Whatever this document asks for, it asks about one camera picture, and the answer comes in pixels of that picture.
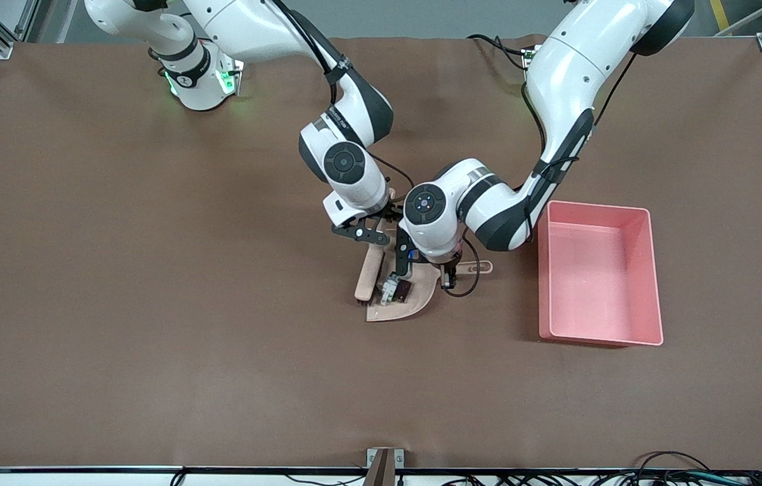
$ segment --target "brown fabric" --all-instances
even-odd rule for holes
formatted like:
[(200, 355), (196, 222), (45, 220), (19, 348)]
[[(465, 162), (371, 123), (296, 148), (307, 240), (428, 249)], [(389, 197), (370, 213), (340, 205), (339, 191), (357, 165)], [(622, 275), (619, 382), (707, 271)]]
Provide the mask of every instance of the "brown fabric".
[[(396, 109), (373, 147), (418, 181), (538, 156), (520, 73), (469, 40), (338, 40)], [(0, 464), (624, 466), (677, 449), (762, 468), (762, 53), (639, 58), (557, 192), (653, 216), (665, 345), (542, 342), (536, 248), (400, 323), (351, 300), (298, 131), (307, 59), (184, 110), (140, 45), (0, 62)], [(403, 181), (392, 174), (393, 185)]]

